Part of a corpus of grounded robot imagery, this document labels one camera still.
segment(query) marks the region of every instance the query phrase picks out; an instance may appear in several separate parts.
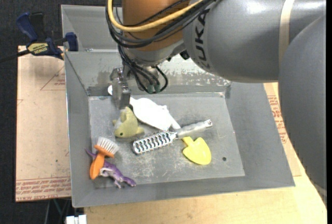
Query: brush handle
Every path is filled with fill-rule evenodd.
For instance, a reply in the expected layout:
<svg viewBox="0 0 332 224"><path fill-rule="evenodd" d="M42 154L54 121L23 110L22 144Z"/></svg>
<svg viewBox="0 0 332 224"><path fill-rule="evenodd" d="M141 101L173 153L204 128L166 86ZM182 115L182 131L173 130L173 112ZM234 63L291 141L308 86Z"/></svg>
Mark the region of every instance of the brush handle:
<svg viewBox="0 0 332 224"><path fill-rule="evenodd" d="M92 180L96 179L99 175L100 169L103 167L105 161L105 156L98 152L96 158L92 161L90 166L90 178Z"/></svg>
<svg viewBox="0 0 332 224"><path fill-rule="evenodd" d="M211 128L212 127L212 121L211 120L206 120L202 122L197 122L193 123L190 125L187 125L185 127L182 127L180 129L177 129L177 137L178 138L183 138L185 136L190 136L195 133L200 133L203 132L205 129Z"/></svg>

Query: purple dinosaur toy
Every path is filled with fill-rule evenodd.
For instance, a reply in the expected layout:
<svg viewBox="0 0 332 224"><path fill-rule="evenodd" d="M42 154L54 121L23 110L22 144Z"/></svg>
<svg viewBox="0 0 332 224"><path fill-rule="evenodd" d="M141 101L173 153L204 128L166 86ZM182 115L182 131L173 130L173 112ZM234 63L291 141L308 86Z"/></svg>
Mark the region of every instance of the purple dinosaur toy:
<svg viewBox="0 0 332 224"><path fill-rule="evenodd" d="M89 150L85 150L88 155L90 155L93 159L96 158L96 154L93 154ZM103 177L111 177L114 179L115 185L121 189L121 184L122 182L127 183L129 186L134 187L136 186L136 182L128 177L123 176L121 171L114 165L109 163L108 161L104 161L104 165L100 170L100 175Z"/></svg>

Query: cardboard sheet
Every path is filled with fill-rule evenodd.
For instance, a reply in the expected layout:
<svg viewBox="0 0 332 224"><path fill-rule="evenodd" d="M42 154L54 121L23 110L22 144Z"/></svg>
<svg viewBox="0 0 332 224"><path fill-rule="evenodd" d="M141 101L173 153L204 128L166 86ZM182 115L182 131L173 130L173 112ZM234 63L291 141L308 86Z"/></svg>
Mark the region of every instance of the cardboard sheet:
<svg viewBox="0 0 332 224"><path fill-rule="evenodd" d="M18 58L16 201L71 196L64 61Z"/></svg>

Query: white plastic object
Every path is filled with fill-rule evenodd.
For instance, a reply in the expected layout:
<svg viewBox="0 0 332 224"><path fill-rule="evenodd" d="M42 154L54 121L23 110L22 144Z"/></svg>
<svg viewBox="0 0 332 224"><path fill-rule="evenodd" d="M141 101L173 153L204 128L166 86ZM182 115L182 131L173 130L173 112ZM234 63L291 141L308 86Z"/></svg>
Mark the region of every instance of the white plastic object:
<svg viewBox="0 0 332 224"><path fill-rule="evenodd" d="M112 85L110 85L108 88L107 88L107 92L109 95L113 96L113 87Z"/></svg>
<svg viewBox="0 0 332 224"><path fill-rule="evenodd" d="M130 97L130 104L138 120L162 131L167 131L170 126L180 129L180 125L171 116L167 106L160 106L147 98L134 99Z"/></svg>
<svg viewBox="0 0 332 224"><path fill-rule="evenodd" d="M65 224L87 224L87 215L67 216Z"/></svg>

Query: metal handle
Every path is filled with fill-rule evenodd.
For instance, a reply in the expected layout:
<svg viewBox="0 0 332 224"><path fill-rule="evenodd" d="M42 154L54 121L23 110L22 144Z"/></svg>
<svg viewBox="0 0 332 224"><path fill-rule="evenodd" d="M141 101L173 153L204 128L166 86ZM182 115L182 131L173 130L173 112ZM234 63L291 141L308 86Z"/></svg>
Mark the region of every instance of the metal handle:
<svg viewBox="0 0 332 224"><path fill-rule="evenodd" d="M205 129L212 127L212 121L206 120L202 122L193 123L190 125L187 125L185 127L182 127L181 129L176 130L178 138L183 138L185 136L190 136L195 133L199 133L204 131Z"/></svg>

